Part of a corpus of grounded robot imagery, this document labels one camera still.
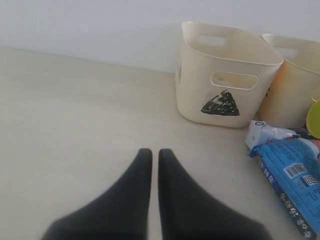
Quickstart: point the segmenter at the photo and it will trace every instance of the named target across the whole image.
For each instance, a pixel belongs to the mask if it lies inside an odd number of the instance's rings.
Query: yellow-green cup
[[[306,128],[313,137],[320,139],[320,100],[310,108],[306,116]]]

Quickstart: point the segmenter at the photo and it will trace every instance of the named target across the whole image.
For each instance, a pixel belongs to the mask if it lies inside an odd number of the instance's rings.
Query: basket handle hole
[[[211,83],[216,87],[251,90],[257,85],[258,78],[253,75],[220,71],[212,75]]]
[[[197,38],[197,42],[198,44],[208,47],[222,47],[226,44],[226,38],[209,34],[200,34]]]

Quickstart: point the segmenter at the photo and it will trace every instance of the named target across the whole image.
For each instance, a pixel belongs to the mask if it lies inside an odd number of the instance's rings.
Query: floor
[[[300,240],[257,160],[247,128],[197,124],[176,107],[174,75],[0,49],[0,239],[39,239],[110,187],[139,148],[153,151],[149,239],[160,240],[157,164],[171,148],[209,193]]]

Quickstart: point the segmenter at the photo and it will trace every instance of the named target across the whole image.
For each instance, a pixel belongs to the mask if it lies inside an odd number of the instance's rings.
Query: plastic storage basket
[[[320,100],[320,43],[276,34],[262,38],[284,57],[260,117],[282,128],[301,128],[312,104]]]
[[[178,110],[194,122],[244,127],[283,61],[250,32],[184,22],[175,77]]]

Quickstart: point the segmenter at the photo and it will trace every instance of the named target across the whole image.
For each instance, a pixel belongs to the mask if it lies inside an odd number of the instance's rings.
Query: white wall
[[[182,21],[320,41],[319,0],[0,0],[0,46],[174,72]]]

